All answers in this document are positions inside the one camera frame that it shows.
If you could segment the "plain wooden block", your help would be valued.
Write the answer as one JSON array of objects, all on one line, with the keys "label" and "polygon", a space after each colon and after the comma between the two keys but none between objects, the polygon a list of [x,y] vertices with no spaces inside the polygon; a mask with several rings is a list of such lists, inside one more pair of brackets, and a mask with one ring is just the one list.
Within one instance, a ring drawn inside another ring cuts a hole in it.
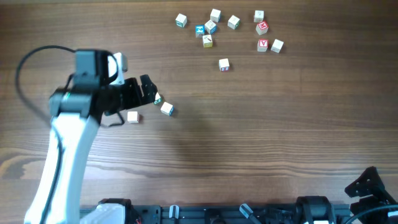
[{"label": "plain wooden block", "polygon": [[140,115],[137,111],[128,111],[127,112],[127,121],[129,123],[139,123]]}]

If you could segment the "green envelope block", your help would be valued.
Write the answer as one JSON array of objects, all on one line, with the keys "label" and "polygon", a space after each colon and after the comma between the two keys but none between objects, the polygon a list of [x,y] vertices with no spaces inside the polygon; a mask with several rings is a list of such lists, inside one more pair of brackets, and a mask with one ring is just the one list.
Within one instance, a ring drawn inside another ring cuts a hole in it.
[{"label": "green envelope block", "polygon": [[159,92],[157,92],[157,93],[155,94],[155,100],[154,100],[153,104],[158,105],[158,104],[160,104],[162,101],[163,101],[162,95],[161,95]]}]

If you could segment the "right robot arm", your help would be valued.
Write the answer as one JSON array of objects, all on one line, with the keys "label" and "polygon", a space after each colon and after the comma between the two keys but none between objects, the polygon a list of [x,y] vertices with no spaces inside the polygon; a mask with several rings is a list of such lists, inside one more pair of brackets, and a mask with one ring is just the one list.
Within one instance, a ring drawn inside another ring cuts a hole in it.
[{"label": "right robot arm", "polygon": [[372,166],[345,188],[347,196],[359,201],[349,206],[353,214],[338,221],[335,208],[326,197],[298,197],[296,223],[397,223],[397,201],[387,192],[377,168]]}]

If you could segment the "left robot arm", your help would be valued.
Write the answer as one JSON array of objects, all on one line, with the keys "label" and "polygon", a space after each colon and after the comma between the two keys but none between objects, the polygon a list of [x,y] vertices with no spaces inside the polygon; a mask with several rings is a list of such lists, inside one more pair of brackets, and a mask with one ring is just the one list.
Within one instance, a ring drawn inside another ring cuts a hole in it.
[{"label": "left robot arm", "polygon": [[88,154],[104,114],[120,114],[154,102],[157,87],[148,75],[114,85],[125,69],[109,74],[107,50],[78,49],[76,70],[49,99],[50,141],[39,188],[24,223],[78,223]]}]

